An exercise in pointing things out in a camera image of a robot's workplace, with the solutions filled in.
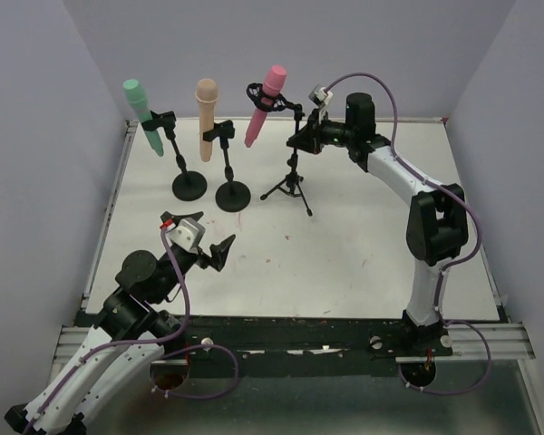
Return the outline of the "black round-base clip stand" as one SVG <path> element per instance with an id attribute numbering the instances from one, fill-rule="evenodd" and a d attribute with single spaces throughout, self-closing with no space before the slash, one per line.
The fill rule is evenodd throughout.
<path id="1" fill-rule="evenodd" d="M 207 191 L 208 183 L 205 177 L 197 171 L 188 170 L 187 162 L 180 152 L 176 141 L 176 116 L 173 111 L 156 113 L 151 111 L 151 119 L 142 124 L 145 132 L 156 132 L 163 129 L 167 140 L 174 152 L 176 164 L 180 170 L 171 184 L 171 191 L 175 198 L 190 202 L 201 198 Z"/>

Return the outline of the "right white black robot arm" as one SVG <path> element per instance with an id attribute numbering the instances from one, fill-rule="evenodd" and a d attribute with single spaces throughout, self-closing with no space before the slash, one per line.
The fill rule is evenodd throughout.
<path id="1" fill-rule="evenodd" d="M 325 146 L 347 150 L 362 171 L 380 179 L 409 208 L 405 240 L 415 260 L 410 301 L 404 311 L 417 327 L 441 321 L 445 290 L 443 268 L 461 253 L 469 239 L 464 199 L 457 184 L 430 180 L 393 151 L 392 142 L 376 132 L 372 96 L 354 92 L 346 97 L 345 120 L 332 121 L 327 105 L 332 93 L 323 87 L 311 92 L 316 105 L 306 126 L 287 140 L 287 146 L 318 154 Z"/>

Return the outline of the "green toy microphone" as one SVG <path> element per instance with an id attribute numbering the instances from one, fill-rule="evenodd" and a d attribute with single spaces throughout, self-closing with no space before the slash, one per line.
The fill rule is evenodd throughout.
<path id="1" fill-rule="evenodd" d="M 128 79 L 122 84 L 123 93 L 130 107 L 134 111 L 140 125 L 145 121 L 151 121 L 152 115 L 149 107 L 147 93 L 137 79 Z M 164 155 L 164 148 L 159 133 L 156 130 L 143 131 L 151 149 L 159 156 Z"/>

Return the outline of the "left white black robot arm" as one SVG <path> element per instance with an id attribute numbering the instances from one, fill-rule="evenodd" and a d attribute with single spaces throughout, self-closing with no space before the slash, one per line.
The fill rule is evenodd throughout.
<path id="1" fill-rule="evenodd" d="M 191 321 L 186 274 L 194 266 L 221 271 L 235 236 L 208 252 L 200 247 L 202 213 L 161 216 L 161 257 L 129 253 L 83 342 L 55 379 L 33 400 L 11 407 L 5 421 L 18 434 L 84 434 L 95 403 L 112 397 L 143 364 L 189 351 Z"/>

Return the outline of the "pink toy microphone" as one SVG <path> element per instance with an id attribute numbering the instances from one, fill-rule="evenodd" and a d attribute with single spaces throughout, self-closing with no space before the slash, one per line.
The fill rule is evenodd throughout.
<path id="1" fill-rule="evenodd" d="M 262 83 L 251 83 L 247 96 L 253 102 L 255 110 L 248 124 L 244 144 L 250 148 L 259 135 L 267 115 L 273 111 L 287 78 L 287 70 L 281 65 L 273 65 Z"/>

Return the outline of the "peach toy microphone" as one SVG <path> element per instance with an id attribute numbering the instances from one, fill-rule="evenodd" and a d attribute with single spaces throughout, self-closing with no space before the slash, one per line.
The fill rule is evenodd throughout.
<path id="1" fill-rule="evenodd" d="M 219 100 L 219 88 L 210 78 L 199 80 L 195 91 L 199 106 L 199 156 L 203 162 L 209 162 L 212 156 L 212 143 L 204 140 L 203 135 L 214 128 L 215 106 Z"/>

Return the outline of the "black tripod ring stand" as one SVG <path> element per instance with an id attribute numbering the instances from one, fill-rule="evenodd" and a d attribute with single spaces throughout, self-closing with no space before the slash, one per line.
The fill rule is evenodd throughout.
<path id="1" fill-rule="evenodd" d="M 302 105 L 299 103 L 293 103 L 291 101 L 288 101 L 281 93 L 277 97 L 276 103 L 274 104 L 274 109 L 272 112 L 280 112 L 284 110 L 290 110 L 293 112 L 293 119 L 295 122 L 295 132 L 299 131 L 300 121 L 303 120 L 305 114 L 303 112 Z M 301 177 L 297 173 L 297 165 L 298 165 L 298 152 L 297 150 L 293 149 L 292 154 L 290 158 L 287 160 L 287 165 L 290 168 L 290 171 L 285 175 L 285 177 L 277 183 L 272 189 L 270 189 L 268 192 L 262 194 L 260 196 L 260 200 L 264 201 L 269 196 L 271 196 L 276 191 L 279 191 L 283 193 L 284 195 L 290 197 L 290 198 L 301 198 L 306 213 L 309 217 L 313 216 L 313 211 L 309 207 L 305 194 L 301 188 L 301 183 L 304 180 L 303 177 Z"/>

